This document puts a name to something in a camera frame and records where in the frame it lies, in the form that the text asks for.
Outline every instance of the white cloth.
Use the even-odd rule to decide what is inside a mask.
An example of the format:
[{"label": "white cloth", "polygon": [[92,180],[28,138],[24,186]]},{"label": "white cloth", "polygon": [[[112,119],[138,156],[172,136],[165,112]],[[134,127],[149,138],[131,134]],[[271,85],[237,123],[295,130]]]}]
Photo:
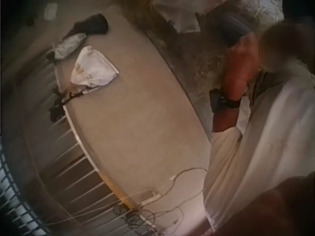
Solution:
[{"label": "white cloth", "polygon": [[213,133],[203,193],[213,230],[262,192],[315,170],[315,91],[310,73],[297,71],[257,98],[243,136],[236,127]]}]

